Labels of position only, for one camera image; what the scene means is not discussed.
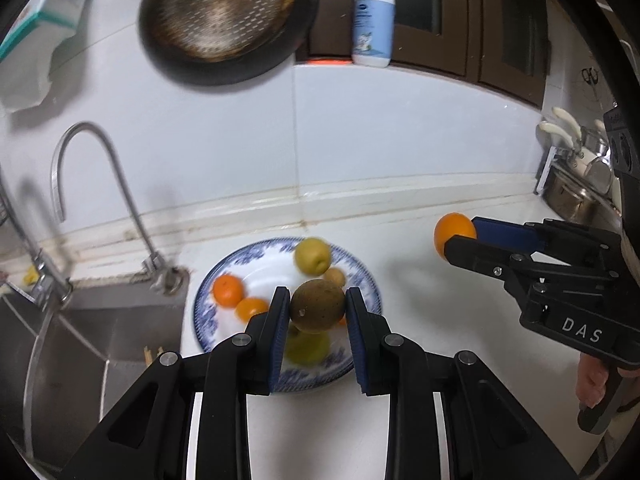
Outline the person right hand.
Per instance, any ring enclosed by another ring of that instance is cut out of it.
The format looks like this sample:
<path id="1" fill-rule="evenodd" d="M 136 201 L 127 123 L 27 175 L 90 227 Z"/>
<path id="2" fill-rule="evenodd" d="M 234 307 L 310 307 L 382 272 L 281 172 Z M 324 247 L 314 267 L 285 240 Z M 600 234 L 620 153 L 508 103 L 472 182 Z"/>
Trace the person right hand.
<path id="1" fill-rule="evenodd" d="M 638 370 L 618 370 L 620 376 L 630 378 L 631 386 L 622 401 L 622 405 L 634 404 L 639 397 L 639 371 Z M 581 404 L 594 408 L 604 398 L 606 391 L 606 381 L 608 380 L 608 367 L 605 362 L 581 354 L 577 367 L 576 396 Z"/>

